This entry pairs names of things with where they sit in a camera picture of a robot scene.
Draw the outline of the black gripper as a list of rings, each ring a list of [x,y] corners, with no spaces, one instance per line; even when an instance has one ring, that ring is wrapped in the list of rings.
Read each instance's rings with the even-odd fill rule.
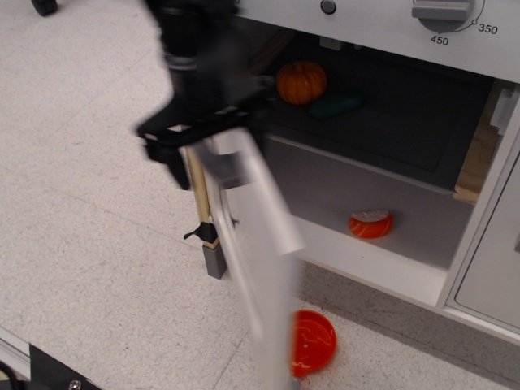
[[[177,148],[238,127],[245,127],[256,142],[264,142],[276,108],[275,78],[201,80],[188,71],[170,71],[170,77],[171,100],[139,124],[136,134],[145,140],[149,159],[165,165],[177,184],[189,190],[188,172]]]

